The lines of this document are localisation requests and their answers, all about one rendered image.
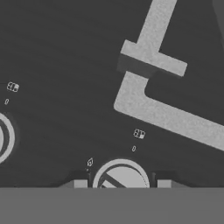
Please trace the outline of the grey round stove knob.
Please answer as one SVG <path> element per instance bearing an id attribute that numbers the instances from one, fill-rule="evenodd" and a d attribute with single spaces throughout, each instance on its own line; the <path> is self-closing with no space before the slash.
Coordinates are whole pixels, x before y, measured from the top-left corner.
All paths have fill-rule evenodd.
<path id="1" fill-rule="evenodd" d="M 0 164 L 5 162 L 16 145 L 16 129 L 9 113 L 0 112 Z"/>
<path id="2" fill-rule="evenodd" d="M 149 188 L 148 175 L 133 160 L 117 158 L 108 161 L 96 172 L 93 188 Z"/>

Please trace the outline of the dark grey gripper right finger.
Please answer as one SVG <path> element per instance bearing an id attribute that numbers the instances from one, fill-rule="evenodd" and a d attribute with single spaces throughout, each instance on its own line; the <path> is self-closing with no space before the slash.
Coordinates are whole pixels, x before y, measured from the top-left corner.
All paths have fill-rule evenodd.
<path id="1" fill-rule="evenodd" d="M 175 171 L 154 171 L 151 174 L 150 186 L 155 188 L 186 187 Z"/>

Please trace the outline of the pale grey burner grate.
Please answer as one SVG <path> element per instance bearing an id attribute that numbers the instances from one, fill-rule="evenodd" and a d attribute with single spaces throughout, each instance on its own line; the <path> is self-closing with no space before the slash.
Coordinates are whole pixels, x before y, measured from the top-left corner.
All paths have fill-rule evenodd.
<path id="1" fill-rule="evenodd" d="M 152 0 L 137 42 L 126 40 L 121 55 L 184 76 L 187 64 L 159 51 L 177 1 Z M 114 110 L 224 151 L 224 126 L 148 97 L 145 88 L 151 76 L 151 72 L 142 76 L 127 68 Z"/>

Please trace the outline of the dark grey stove hob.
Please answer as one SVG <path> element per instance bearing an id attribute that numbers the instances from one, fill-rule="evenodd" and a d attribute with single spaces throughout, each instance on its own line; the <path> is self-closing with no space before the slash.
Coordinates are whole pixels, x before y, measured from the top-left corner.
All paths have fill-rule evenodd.
<path id="1" fill-rule="evenodd" d="M 224 188 L 224 151 L 114 110 L 125 70 L 152 73 L 145 94 L 224 126 L 224 47 L 213 0 L 178 0 L 159 51 L 167 73 L 122 56 L 152 0 L 0 0 L 0 112 L 16 145 L 0 187 L 59 187 L 70 172 L 126 158 L 176 172 L 186 187 Z"/>

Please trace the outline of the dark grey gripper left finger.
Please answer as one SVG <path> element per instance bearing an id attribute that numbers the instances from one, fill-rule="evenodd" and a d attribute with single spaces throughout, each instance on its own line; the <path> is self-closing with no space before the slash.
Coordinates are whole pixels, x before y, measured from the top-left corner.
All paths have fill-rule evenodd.
<path id="1" fill-rule="evenodd" d="M 71 171 L 59 182 L 59 187 L 87 188 L 90 177 L 89 170 Z"/>

